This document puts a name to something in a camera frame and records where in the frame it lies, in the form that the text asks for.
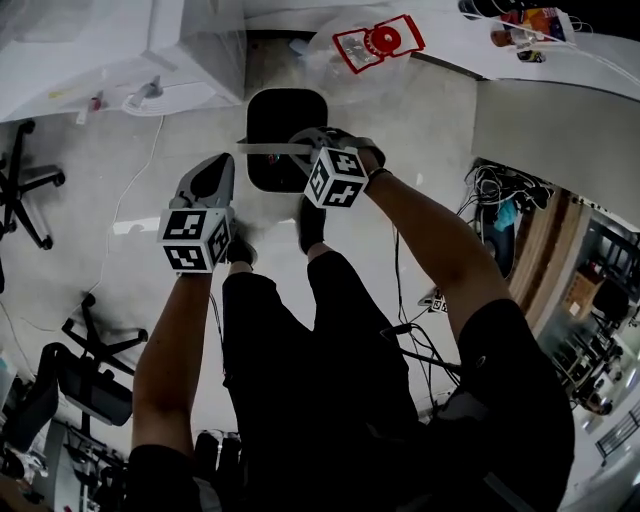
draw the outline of black shorts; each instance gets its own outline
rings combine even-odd
[[[270,279],[239,273],[223,285],[225,386],[250,487],[286,475],[296,481],[288,489],[302,490],[318,473],[326,485],[357,485],[359,477],[347,473],[371,454],[372,433],[402,438],[418,423],[397,340],[380,334],[391,324],[356,271],[328,252],[307,272],[313,331],[282,304]],[[362,476],[371,488],[375,477]]]

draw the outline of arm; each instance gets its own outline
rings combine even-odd
[[[133,448],[162,445],[193,455],[191,409],[200,377],[211,274],[183,275],[138,362]]]
[[[378,167],[371,153],[362,153],[369,172]],[[388,173],[371,182],[367,195],[387,214],[422,269],[442,290],[456,340],[482,306],[511,298],[495,261],[457,215]]]

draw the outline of wrist strap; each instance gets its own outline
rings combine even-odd
[[[391,171],[388,171],[384,167],[378,167],[377,169],[373,170],[371,174],[369,174],[369,182],[367,183],[367,186],[364,187],[364,191],[365,192],[367,191],[367,189],[371,186],[371,183],[373,182],[374,179],[376,179],[378,176],[384,173],[389,173],[393,176],[393,173]]]

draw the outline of chair wheel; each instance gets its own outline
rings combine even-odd
[[[84,300],[82,301],[82,305],[90,308],[92,306],[94,306],[96,303],[96,298],[91,295],[90,293],[87,294],[87,296],[84,298]]]
[[[33,133],[33,130],[36,129],[36,123],[35,123],[35,121],[33,121],[33,119],[29,119],[27,122],[22,123],[20,125],[20,128],[22,128],[22,131],[24,133],[31,134],[31,133]]]
[[[60,172],[56,174],[56,177],[53,180],[53,184],[56,187],[61,187],[62,185],[64,185],[65,181],[67,181],[67,178],[65,177],[64,173]]]

